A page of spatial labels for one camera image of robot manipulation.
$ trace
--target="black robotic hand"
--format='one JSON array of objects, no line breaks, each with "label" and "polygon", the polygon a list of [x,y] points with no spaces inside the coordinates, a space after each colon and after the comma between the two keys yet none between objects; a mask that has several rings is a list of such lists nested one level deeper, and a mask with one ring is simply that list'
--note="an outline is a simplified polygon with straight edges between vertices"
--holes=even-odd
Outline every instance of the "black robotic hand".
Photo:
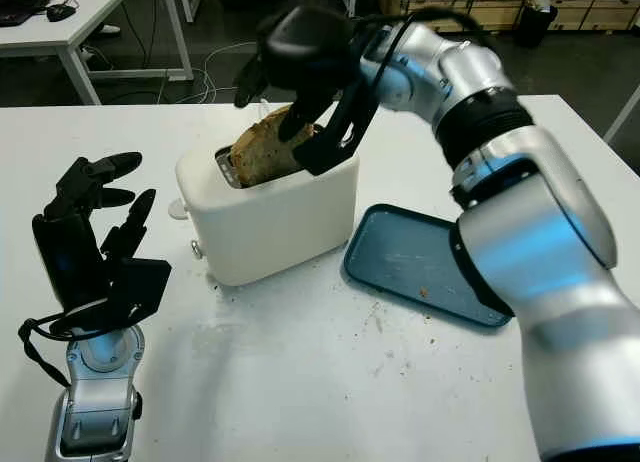
[{"label": "black robotic hand", "polygon": [[[133,258],[147,230],[144,224],[155,190],[144,191],[133,202],[127,220],[109,231],[100,249],[89,222],[94,209],[135,199],[133,192],[105,184],[135,170],[141,162],[138,152],[96,162],[78,158],[56,184],[53,201],[32,220],[42,261],[63,311],[28,319],[18,335],[27,355],[58,381],[29,342],[32,330],[53,340],[81,340],[131,327],[160,305],[171,266],[165,260]],[[46,323],[51,323],[48,332],[40,327]]]},{"label": "black robotic hand", "polygon": [[[348,19],[318,7],[296,7],[266,20],[258,30],[257,54],[235,80],[235,105],[244,107],[268,85],[295,90],[296,101],[280,125],[286,141],[313,123],[341,92],[327,127],[294,149],[296,160],[314,175],[351,157],[362,140],[378,103],[378,84],[405,31],[414,22],[452,19],[491,48],[481,27],[468,15],[429,7],[408,15]],[[377,50],[384,45],[383,58]],[[378,67],[365,75],[361,59]]]}]

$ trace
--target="computer mouse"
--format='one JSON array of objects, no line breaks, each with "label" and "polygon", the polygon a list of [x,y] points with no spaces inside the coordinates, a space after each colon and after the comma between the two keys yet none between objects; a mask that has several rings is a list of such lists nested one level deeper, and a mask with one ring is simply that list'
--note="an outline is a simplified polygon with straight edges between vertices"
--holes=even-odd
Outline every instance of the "computer mouse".
[{"label": "computer mouse", "polygon": [[76,13],[76,8],[70,5],[54,4],[47,7],[47,19],[49,22],[58,22]]}]

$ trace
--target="white table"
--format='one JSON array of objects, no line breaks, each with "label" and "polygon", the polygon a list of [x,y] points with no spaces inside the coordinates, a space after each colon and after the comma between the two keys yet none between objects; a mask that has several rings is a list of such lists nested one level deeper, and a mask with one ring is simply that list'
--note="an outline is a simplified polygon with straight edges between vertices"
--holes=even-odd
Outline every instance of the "white table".
[{"label": "white table", "polygon": [[[522,101],[608,214],[617,278],[640,300],[640,180],[562,99]],[[132,462],[537,460],[516,321],[480,329],[351,285],[340,275],[344,247],[242,288],[214,289],[206,262],[191,253],[191,223],[167,214],[179,194],[174,165],[194,144],[231,143],[257,113],[255,105],[0,109],[0,459],[42,460],[61,389],[16,336],[25,318],[58,310],[31,217],[77,156],[139,150],[141,167],[116,186],[158,189],[138,255],[166,258],[173,271],[160,311],[142,324],[148,350],[136,385],[145,406]],[[458,215],[450,169],[417,117],[379,110],[359,153],[356,222],[378,202]],[[94,212],[99,241],[126,210]],[[34,340],[66,367],[64,344]]]},{"label": "white table", "polygon": [[636,106],[636,104],[640,101],[640,84],[636,87],[636,90],[633,91],[629,100],[624,104],[620,113],[616,116],[615,120],[611,123],[611,127],[607,129],[607,132],[604,134],[603,139],[607,144],[615,145],[613,138],[620,130],[620,127],[627,121],[629,115],[631,115],[631,111]]},{"label": "white table", "polygon": [[182,2],[182,10],[184,10],[184,20],[192,24],[196,19],[202,0],[180,0],[180,2]]},{"label": "white table", "polygon": [[[51,0],[51,4],[63,0]],[[16,27],[0,28],[0,57],[57,55],[80,98],[85,104],[99,105],[91,79],[131,77],[168,77],[192,80],[193,72],[184,41],[175,0],[164,0],[180,54],[181,68],[90,71],[79,55],[79,46],[87,36],[123,0],[77,0],[79,8],[71,17],[49,22],[46,16],[34,16]]]}]

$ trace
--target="white toaster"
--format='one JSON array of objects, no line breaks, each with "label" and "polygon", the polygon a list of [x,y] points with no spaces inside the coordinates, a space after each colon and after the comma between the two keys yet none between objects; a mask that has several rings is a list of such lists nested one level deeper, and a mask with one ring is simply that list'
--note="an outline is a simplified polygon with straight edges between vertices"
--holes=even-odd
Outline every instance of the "white toaster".
[{"label": "white toaster", "polygon": [[357,156],[314,177],[302,170],[250,188],[233,177],[229,147],[196,147],[176,176],[210,274],[242,285],[345,242],[353,230]]}]

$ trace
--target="robotic arm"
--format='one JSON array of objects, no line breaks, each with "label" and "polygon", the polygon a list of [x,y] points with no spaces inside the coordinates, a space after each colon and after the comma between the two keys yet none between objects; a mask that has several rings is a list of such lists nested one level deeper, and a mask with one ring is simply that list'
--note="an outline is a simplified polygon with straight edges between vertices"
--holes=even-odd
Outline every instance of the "robotic arm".
[{"label": "robotic arm", "polygon": [[[126,461],[142,396],[133,375],[144,353],[136,325],[158,310],[171,267],[164,260],[132,258],[146,232],[154,190],[131,205],[98,250],[89,216],[93,209],[124,205],[135,195],[104,184],[134,170],[139,153],[97,162],[77,159],[56,185],[56,196],[32,226],[42,261],[63,312],[28,319],[18,331],[25,353],[64,387],[53,414],[46,462]],[[50,324],[49,330],[41,328]],[[46,362],[31,332],[68,342],[71,380]]]},{"label": "robotic arm", "polygon": [[353,155],[378,103],[431,124],[464,210],[451,249],[479,299],[520,325],[541,458],[640,460],[640,312],[611,274],[611,227],[486,41],[448,41],[417,23],[436,18],[478,29],[442,9],[351,22],[298,7],[261,27],[236,105],[268,84],[296,90],[287,140],[342,91],[325,130],[294,150],[313,174]]}]

